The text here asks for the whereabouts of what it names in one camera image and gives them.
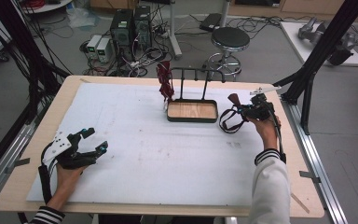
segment hand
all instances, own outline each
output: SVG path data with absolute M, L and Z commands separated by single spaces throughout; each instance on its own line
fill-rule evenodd
M 281 126 L 281 121 L 279 120 L 278 116 L 276 116 L 278 125 Z M 250 119 L 247 118 L 255 125 L 255 129 L 260 134 L 261 139 L 263 140 L 264 149 L 267 148 L 274 148 L 278 149 L 277 144 L 277 133 L 275 130 L 275 124 L 272 117 L 269 117 L 265 120 L 257 120 L 257 119 Z
M 61 211 L 72 193 L 75 192 L 77 181 L 87 168 L 83 166 L 75 170 L 65 170 L 57 164 L 57 189 L 47 206 Z

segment metal rail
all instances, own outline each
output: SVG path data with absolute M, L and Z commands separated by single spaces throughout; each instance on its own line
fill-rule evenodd
M 316 147 L 313 144 L 310 135 L 307 135 L 307 133 L 301 126 L 301 112 L 298 109 L 298 106 L 289 104 L 287 104 L 287 106 L 291 115 L 293 116 L 293 121 L 296 125 L 296 130 L 298 131 L 298 135 L 301 140 L 304 153 L 308 159 L 310 169 L 313 172 L 314 177 L 319 177 L 321 180 L 321 183 L 316 183 L 315 185 L 322 193 L 325 206 L 328 209 L 328 213 L 332 218 L 332 221 L 335 224 L 348 223 L 347 219 L 345 218 L 345 214 L 342 211 L 341 205 L 339 204 L 336 193 L 334 192 L 330 180 L 328 179 L 327 173 L 324 169 L 324 165 L 322 164 L 321 158 L 319 157 L 318 151 L 316 150 Z
M 24 148 L 28 145 L 34 131 L 36 130 L 36 124 L 34 119 L 30 124 L 24 124 L 21 130 L 18 132 L 10 147 L 0 160 L 0 186 L 7 175 L 10 175 L 14 168 L 15 161 L 21 156 Z

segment floor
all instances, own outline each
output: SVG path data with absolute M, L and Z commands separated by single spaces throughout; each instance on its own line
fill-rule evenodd
M 48 26 L 53 31 L 46 35 L 49 46 L 74 74 L 82 74 L 88 68 L 86 57 L 79 51 L 80 45 L 91 35 L 103 34 L 109 29 L 109 15 L 99 15 L 101 18 L 97 18 L 96 26 L 74 29 L 67 26 L 64 10 L 40 15 L 42 27 Z M 183 16 L 176 20 L 184 25 L 182 32 L 200 32 L 193 18 Z M 183 57 L 173 60 L 174 66 L 201 67 L 205 59 L 217 52 L 209 34 L 178 35 L 177 38 Z M 35 42 L 46 53 L 40 39 Z M 249 48 L 236 56 L 242 63 L 241 74 L 237 77 L 239 82 L 274 83 L 296 72 L 302 64 L 283 31 L 274 26 L 266 26 L 251 40 Z M 157 77 L 153 65 L 147 69 L 146 78 Z M 0 62 L 0 141 L 27 105 L 27 88 L 27 81 L 12 61 Z M 283 87 L 280 92 L 284 93 L 287 88 Z M 358 67 L 323 66 L 319 70 L 313 86 L 310 135 L 348 222 L 358 223 Z M 157 223 L 169 220 L 169 217 L 159 217 Z M 91 221 L 87 214 L 70 214 L 64 223 Z M 152 223 L 153 218 L 148 217 L 146 222 Z M 0 212 L 0 223 L 19 221 L 16 214 Z M 239 223 L 246 223 L 246 218 L 239 218 Z M 292 223 L 330 223 L 330 220 L 325 215 L 317 219 L 293 218 Z

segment metal bracket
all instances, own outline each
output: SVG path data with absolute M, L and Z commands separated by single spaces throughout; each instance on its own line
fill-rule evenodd
M 49 147 L 46 151 L 43 163 L 47 163 L 72 146 L 66 136 L 68 135 L 63 132 L 57 132 L 57 134 L 54 136 L 51 147 Z
M 7 175 L 11 174 L 16 166 L 29 164 L 30 160 L 31 160 L 30 158 L 27 158 L 27 159 L 23 159 L 23 160 L 19 160 L 19 161 L 14 161 L 12 166 L 8 166 L 5 169 L 5 174 L 7 174 Z
M 320 177 L 317 177 L 310 172 L 300 171 L 300 176 L 311 179 L 314 184 L 322 183 Z
M 277 90 L 280 90 L 282 87 L 280 86 L 277 86 L 277 87 L 268 87 L 268 88 L 258 88 L 257 90 L 255 91 L 251 91 L 251 95 L 257 95 L 257 94 L 261 94 L 261 93 L 264 93 L 264 92 L 268 92 L 268 91 L 277 91 Z

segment black pole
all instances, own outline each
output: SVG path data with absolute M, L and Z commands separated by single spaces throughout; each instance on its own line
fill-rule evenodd
M 296 105 L 298 97 L 305 91 L 301 112 L 301 126 L 306 134 L 310 134 L 308 120 L 310 117 L 310 98 L 313 80 L 318 70 L 324 64 L 324 61 L 335 50 L 338 41 L 346 34 L 357 17 L 358 0 L 346 0 L 303 66 L 290 77 L 273 84 L 274 86 L 283 86 L 292 82 L 289 90 L 282 95 L 282 99 L 292 105 Z

